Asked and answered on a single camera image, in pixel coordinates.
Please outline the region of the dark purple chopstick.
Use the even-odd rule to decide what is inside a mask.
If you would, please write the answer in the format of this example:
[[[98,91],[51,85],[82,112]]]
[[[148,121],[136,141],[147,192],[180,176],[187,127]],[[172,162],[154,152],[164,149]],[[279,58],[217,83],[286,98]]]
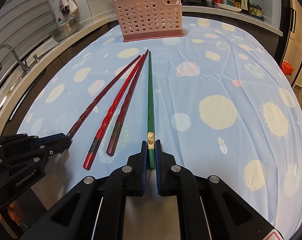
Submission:
[[[71,127],[69,132],[67,133],[67,137],[69,139],[73,139],[78,129],[81,127],[83,122],[89,116],[89,114],[93,111],[94,107],[100,102],[100,100],[105,96],[105,94],[112,88],[112,86],[129,70],[131,66],[133,66],[141,56],[135,57],[128,65],[125,66],[121,72],[119,72],[107,85],[103,90],[95,97],[95,99],[91,102],[91,104],[85,109],[85,111],[80,115],[78,120]]]

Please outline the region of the green chopstick gold band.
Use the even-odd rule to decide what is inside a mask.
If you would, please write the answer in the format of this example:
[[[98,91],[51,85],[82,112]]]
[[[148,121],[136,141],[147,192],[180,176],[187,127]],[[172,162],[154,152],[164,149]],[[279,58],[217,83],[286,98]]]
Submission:
[[[148,121],[147,121],[147,143],[149,168],[155,168],[155,125],[154,125],[154,97],[153,97],[153,71],[152,71],[152,54],[148,53]]]

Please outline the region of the dark red chopstick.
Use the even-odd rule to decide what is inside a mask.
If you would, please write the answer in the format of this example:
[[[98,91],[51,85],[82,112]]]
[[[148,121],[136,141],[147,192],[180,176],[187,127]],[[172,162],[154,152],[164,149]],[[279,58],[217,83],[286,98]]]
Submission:
[[[122,127],[123,127],[123,123],[124,123],[124,120],[125,120],[125,117],[126,117],[126,114],[127,114],[127,110],[129,108],[134,90],[135,90],[137,82],[138,82],[138,78],[140,76],[140,72],[142,71],[142,68],[144,66],[146,57],[148,56],[148,53],[149,53],[149,50],[147,49],[144,56],[143,56],[142,62],[139,64],[139,67],[138,67],[138,69],[135,73],[135,76],[132,80],[132,83],[130,84],[129,90],[127,91],[124,102],[123,102],[122,107],[120,109],[120,113],[119,113],[119,115],[116,119],[116,123],[114,125],[112,135],[110,137],[110,140],[109,140],[108,146],[107,146],[107,150],[106,150],[106,153],[109,156],[113,156],[115,154],[115,150],[116,150],[116,147],[117,147],[117,144],[118,144],[119,136],[120,136],[120,133],[121,133],[121,130],[122,130]]]

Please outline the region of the red twisted chopstick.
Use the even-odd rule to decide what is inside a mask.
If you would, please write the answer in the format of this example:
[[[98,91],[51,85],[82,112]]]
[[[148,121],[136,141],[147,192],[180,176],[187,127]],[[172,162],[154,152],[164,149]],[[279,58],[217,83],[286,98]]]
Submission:
[[[112,105],[110,106],[110,108],[107,111],[107,114],[105,116],[105,118],[103,119],[100,128],[98,129],[97,133],[95,134],[94,140],[90,146],[90,149],[86,155],[86,158],[84,160],[83,163],[83,168],[86,170],[90,170],[91,166],[93,164],[93,161],[95,159],[96,153],[99,149],[99,146],[103,140],[103,137],[106,133],[106,130],[108,128],[108,125],[124,95],[124,92],[126,91],[128,85],[130,84],[132,78],[134,77],[134,75],[136,74],[137,70],[139,69],[139,67],[142,65],[143,60],[146,58],[146,56],[148,55],[149,50],[147,49],[145,51],[145,53],[141,56],[141,58],[139,59],[139,61],[137,62],[137,64],[135,65],[134,69],[131,71],[131,73],[129,74],[129,76],[126,78],[125,82],[123,83],[122,87],[120,88],[119,92],[117,93],[116,97],[113,100]]]

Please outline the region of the steel kitchen sink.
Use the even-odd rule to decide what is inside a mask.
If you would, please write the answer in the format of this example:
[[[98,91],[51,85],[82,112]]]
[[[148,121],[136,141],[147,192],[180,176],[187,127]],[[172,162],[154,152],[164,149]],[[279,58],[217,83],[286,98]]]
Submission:
[[[18,56],[15,49],[9,44],[0,45],[0,51],[7,49],[9,51],[7,57],[12,60],[12,65],[6,69],[0,57],[0,112],[26,74],[57,45],[59,42],[49,38],[43,44],[38,44],[33,50],[26,52],[24,56]]]

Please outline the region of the chrome faucet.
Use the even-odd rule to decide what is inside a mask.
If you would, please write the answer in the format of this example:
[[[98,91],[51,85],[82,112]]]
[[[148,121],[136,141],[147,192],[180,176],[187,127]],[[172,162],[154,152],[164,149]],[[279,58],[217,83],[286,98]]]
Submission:
[[[9,44],[0,45],[0,79],[7,76],[12,69],[20,66],[23,72],[27,72],[29,67],[23,57]]]

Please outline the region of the blue patterned tablecloth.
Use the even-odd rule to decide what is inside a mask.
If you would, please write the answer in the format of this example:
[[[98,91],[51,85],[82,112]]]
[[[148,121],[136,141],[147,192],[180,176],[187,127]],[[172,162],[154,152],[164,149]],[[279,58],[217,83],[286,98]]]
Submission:
[[[195,175],[222,178],[285,239],[302,223],[302,111],[272,56],[249,33],[185,17],[184,36],[93,41],[40,91],[19,132],[67,133],[135,57],[152,54],[155,136]]]

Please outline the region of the steel colander bowl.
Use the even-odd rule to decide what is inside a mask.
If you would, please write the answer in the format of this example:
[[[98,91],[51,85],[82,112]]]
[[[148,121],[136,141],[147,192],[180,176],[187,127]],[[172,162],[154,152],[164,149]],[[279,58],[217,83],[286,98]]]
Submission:
[[[79,30],[79,18],[75,17],[61,25],[51,32],[51,37],[56,42],[61,42]]]

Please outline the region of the hanging purple cloth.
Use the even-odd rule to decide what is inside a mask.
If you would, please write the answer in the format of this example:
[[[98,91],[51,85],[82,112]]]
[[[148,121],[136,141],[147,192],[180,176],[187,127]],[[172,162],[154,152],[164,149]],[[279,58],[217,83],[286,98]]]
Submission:
[[[69,14],[69,6],[67,0],[59,0],[59,12],[63,17],[67,17]]]

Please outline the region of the hanging white towel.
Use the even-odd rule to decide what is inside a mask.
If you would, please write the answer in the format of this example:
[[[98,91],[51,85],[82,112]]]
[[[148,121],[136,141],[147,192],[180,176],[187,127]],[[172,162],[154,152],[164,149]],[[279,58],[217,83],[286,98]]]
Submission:
[[[75,16],[78,13],[78,5],[76,3],[76,0],[63,0],[64,1],[64,8],[68,8],[69,9],[69,14],[70,16]]]

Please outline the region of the pink perforated utensil holder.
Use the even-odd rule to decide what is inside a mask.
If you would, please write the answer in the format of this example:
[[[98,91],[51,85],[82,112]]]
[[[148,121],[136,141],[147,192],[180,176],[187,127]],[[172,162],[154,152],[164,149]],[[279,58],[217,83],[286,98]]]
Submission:
[[[114,0],[124,42],[182,37],[181,0]]]

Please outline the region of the red bag on floor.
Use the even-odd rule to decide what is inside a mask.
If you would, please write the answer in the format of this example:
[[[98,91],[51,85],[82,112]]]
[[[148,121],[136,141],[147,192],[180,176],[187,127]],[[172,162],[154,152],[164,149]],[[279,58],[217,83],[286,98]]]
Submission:
[[[282,70],[284,75],[292,76],[294,68],[288,61],[283,60],[282,64],[281,64],[281,70]]]

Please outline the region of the white plate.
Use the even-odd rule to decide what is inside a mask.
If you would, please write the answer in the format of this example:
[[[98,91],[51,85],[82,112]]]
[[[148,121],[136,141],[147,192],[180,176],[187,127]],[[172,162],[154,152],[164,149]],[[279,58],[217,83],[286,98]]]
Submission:
[[[216,7],[220,8],[220,9],[223,9],[223,10],[227,10],[227,11],[241,12],[240,8],[233,7],[233,6],[227,5],[227,4],[216,3]]]

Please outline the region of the red seasoning container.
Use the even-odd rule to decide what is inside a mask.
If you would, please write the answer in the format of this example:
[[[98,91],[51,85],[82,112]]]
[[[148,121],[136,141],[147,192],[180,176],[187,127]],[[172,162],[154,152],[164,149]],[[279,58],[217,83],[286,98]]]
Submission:
[[[216,6],[217,4],[223,4],[224,0],[211,0],[211,2],[213,6]]]

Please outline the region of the dark seasoning jars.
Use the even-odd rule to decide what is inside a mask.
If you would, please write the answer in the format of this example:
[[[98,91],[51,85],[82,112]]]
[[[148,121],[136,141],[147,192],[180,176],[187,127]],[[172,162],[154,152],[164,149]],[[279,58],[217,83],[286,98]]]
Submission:
[[[263,9],[260,7],[259,4],[250,3],[249,13],[251,16],[258,18],[259,20],[264,20]]]

